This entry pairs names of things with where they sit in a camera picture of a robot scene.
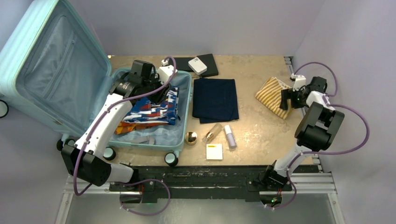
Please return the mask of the yellow striped garment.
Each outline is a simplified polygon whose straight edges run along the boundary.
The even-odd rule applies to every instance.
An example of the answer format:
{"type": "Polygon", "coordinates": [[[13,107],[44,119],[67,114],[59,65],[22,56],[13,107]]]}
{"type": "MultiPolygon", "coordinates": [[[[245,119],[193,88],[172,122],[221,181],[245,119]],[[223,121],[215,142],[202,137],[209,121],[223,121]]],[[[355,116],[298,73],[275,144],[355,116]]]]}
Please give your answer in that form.
{"type": "Polygon", "coordinates": [[[260,90],[255,94],[255,98],[265,107],[272,111],[281,119],[287,119],[293,109],[289,107],[287,110],[280,108],[282,96],[281,91],[289,89],[290,86],[276,77],[269,78],[260,90]]]}

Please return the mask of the blue white patterned garment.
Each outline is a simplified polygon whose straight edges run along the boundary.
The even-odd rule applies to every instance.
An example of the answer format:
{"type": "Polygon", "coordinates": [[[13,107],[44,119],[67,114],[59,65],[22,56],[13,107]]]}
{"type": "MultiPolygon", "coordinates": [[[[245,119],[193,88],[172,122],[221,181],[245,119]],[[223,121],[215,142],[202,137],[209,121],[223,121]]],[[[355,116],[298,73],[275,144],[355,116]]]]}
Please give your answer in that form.
{"type": "Polygon", "coordinates": [[[175,125],[178,119],[179,87],[171,86],[165,100],[156,104],[147,97],[138,100],[123,118],[124,123],[175,125]]]}

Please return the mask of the orange camouflage garment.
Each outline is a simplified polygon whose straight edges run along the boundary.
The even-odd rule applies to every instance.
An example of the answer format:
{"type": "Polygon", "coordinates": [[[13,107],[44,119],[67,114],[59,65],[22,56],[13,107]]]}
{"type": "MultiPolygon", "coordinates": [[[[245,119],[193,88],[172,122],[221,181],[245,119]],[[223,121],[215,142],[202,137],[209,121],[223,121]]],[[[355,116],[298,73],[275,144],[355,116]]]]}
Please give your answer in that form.
{"type": "Polygon", "coordinates": [[[143,130],[143,129],[148,129],[148,128],[153,128],[156,126],[163,126],[163,125],[168,125],[168,123],[126,123],[126,122],[120,122],[117,128],[114,131],[114,134],[120,135],[120,134],[126,134],[132,131],[136,130],[143,130]]]}

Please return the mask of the navy blue garment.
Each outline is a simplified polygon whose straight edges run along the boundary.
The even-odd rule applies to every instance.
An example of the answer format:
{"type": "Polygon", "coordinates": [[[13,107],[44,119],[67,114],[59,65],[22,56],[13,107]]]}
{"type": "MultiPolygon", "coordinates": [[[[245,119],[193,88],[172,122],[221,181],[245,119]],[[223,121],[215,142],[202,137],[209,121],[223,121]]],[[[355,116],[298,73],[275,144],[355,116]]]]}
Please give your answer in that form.
{"type": "Polygon", "coordinates": [[[201,124],[238,120],[234,79],[199,78],[193,82],[192,116],[201,124]]]}

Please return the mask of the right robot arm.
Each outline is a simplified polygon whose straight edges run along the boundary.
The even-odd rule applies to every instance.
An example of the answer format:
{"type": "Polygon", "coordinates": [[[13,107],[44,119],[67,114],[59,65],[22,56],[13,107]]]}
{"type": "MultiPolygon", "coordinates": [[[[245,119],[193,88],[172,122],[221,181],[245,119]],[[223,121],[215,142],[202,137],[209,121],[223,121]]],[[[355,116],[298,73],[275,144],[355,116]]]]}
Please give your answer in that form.
{"type": "Polygon", "coordinates": [[[308,84],[303,75],[291,75],[293,87],[281,92],[280,109],[307,108],[294,137],[296,144],[281,159],[267,166],[259,181],[266,189],[283,188],[295,169],[311,154],[327,150],[332,144],[345,117],[329,103],[327,80],[313,77],[308,84]]]}

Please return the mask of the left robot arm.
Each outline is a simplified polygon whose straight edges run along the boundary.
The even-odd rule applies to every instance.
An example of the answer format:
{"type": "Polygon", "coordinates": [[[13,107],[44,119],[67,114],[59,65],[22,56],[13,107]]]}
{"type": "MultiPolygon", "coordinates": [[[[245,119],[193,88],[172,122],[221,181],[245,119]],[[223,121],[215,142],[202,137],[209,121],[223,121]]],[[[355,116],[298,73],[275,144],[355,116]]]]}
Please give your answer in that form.
{"type": "Polygon", "coordinates": [[[128,191],[138,188],[139,178],[134,175],[133,168],[109,163],[103,156],[114,131],[136,100],[151,96],[152,102],[162,101],[176,73],[174,64],[164,64],[156,69],[151,63],[135,60],[130,71],[115,80],[97,117],[85,133],[72,146],[65,144],[61,150],[74,185],[80,178],[90,185],[121,182],[128,191]]]}

